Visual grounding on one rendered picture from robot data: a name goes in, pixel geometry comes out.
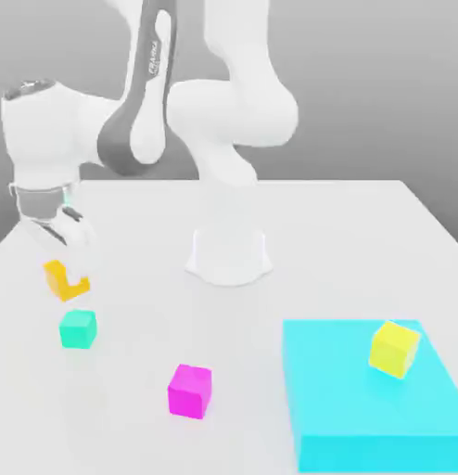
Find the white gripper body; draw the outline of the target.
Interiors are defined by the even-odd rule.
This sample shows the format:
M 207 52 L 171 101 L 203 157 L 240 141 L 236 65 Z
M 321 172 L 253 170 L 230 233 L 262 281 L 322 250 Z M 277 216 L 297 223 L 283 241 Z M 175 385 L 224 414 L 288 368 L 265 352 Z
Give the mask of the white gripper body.
M 100 244 L 88 220 L 55 218 L 49 223 L 38 223 L 24 219 L 23 225 L 42 247 L 46 262 L 58 260 L 64 264 L 71 285 L 94 274 L 100 261 Z

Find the small orange cube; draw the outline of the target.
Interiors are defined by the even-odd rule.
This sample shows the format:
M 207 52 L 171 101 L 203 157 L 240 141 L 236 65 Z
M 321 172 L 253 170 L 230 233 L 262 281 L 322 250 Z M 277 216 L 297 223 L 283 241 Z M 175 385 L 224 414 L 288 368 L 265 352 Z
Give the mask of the small orange cube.
M 44 270 L 48 287 L 63 302 L 74 299 L 90 290 L 90 282 L 87 277 L 82 277 L 78 284 L 71 285 L 67 278 L 66 267 L 58 260 L 45 263 Z

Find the small green cube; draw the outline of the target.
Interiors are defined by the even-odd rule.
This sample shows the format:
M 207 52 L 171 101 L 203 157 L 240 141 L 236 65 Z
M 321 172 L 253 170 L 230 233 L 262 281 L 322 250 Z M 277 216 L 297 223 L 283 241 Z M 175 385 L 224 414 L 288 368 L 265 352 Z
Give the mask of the small green cube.
M 61 344 L 64 348 L 89 349 L 96 337 L 95 312 L 72 310 L 59 323 Z

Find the small magenta cube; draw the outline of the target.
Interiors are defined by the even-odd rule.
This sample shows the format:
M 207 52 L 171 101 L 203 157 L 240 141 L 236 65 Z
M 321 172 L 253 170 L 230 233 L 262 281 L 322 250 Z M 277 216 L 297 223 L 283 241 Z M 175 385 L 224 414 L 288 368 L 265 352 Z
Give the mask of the small magenta cube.
M 212 394 L 212 373 L 205 367 L 180 364 L 168 386 L 170 413 L 203 419 Z

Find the small yellow cube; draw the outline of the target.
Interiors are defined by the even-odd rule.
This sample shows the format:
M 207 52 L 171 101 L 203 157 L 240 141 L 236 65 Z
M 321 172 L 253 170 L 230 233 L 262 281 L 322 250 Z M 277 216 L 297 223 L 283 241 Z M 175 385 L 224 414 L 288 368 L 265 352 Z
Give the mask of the small yellow cube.
M 386 321 L 374 334 L 368 364 L 396 379 L 404 379 L 411 368 L 421 334 Z

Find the large cyan box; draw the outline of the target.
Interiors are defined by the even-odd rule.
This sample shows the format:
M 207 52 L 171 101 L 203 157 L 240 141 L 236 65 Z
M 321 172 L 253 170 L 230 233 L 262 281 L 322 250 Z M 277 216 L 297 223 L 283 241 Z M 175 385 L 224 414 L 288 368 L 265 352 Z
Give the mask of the large cyan box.
M 378 320 L 286 320 L 282 359 L 299 472 L 457 472 L 458 389 L 421 323 L 404 379 L 368 364 Z

